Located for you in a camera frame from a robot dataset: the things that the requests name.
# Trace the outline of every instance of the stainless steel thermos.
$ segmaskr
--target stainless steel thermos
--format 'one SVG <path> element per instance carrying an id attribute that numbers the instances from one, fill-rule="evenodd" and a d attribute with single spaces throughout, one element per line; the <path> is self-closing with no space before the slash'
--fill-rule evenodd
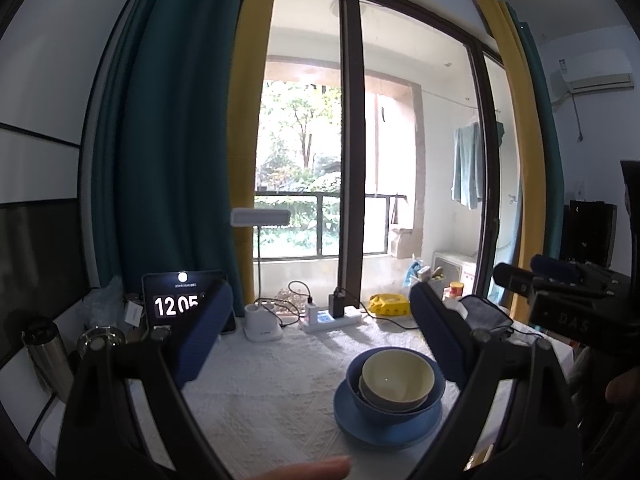
<path id="1" fill-rule="evenodd" d="M 45 317 L 31 320 L 22 341 L 33 362 L 38 380 L 63 401 L 69 397 L 74 375 L 56 324 Z"/>

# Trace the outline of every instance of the teal curtain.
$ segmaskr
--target teal curtain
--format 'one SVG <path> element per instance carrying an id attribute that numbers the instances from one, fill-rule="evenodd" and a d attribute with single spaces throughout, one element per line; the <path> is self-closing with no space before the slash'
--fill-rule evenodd
<path id="1" fill-rule="evenodd" d="M 554 121 L 551 99 L 549 98 L 546 77 L 540 55 L 533 40 L 529 25 L 520 22 L 515 10 L 509 4 L 513 23 L 520 37 L 524 49 L 533 90 L 536 97 L 536 107 L 540 117 L 540 131 L 542 132 L 542 144 L 545 153 L 546 176 L 546 218 L 545 218 L 545 243 L 544 254 L 552 258 L 560 256 L 560 243 L 562 240 L 562 218 L 564 216 L 564 176 L 562 174 L 562 159 L 558 145 L 558 133 Z"/>
<path id="2" fill-rule="evenodd" d="M 100 282 L 221 269 L 242 310 L 229 223 L 226 106 L 241 0 L 137 0 L 98 120 L 92 205 Z"/>

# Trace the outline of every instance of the black speaker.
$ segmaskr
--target black speaker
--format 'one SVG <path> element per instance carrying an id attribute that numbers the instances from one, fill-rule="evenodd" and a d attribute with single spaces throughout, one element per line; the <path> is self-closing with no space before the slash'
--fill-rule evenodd
<path id="1" fill-rule="evenodd" d="M 613 204 L 571 200 L 564 206 L 560 259 L 609 267 L 617 215 Z"/>

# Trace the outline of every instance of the desk lamp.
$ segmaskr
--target desk lamp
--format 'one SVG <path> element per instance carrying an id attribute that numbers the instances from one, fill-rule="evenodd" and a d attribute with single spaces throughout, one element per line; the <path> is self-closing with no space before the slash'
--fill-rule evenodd
<path id="1" fill-rule="evenodd" d="M 288 209 L 237 207 L 231 210 L 232 227 L 256 227 L 258 231 L 258 299 L 244 307 L 244 336 L 254 343 L 282 338 L 280 319 L 273 303 L 262 302 L 262 269 L 260 267 L 260 229 L 265 226 L 289 225 Z"/>

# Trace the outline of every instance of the plastic bag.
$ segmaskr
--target plastic bag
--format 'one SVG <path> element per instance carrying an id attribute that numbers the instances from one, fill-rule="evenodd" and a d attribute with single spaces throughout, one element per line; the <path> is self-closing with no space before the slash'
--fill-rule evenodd
<path id="1" fill-rule="evenodd" d="M 404 282 L 402 283 L 402 288 L 407 288 L 412 285 L 412 276 L 417 277 L 418 271 L 424 267 L 424 262 L 420 258 L 416 258 L 414 255 L 414 260 L 411 262 L 411 265 L 406 270 L 406 274 L 404 276 Z"/>
<path id="2" fill-rule="evenodd" d="M 122 278 L 114 276 L 109 285 L 92 290 L 82 300 L 80 316 L 85 329 L 96 326 L 119 328 L 124 323 Z"/>

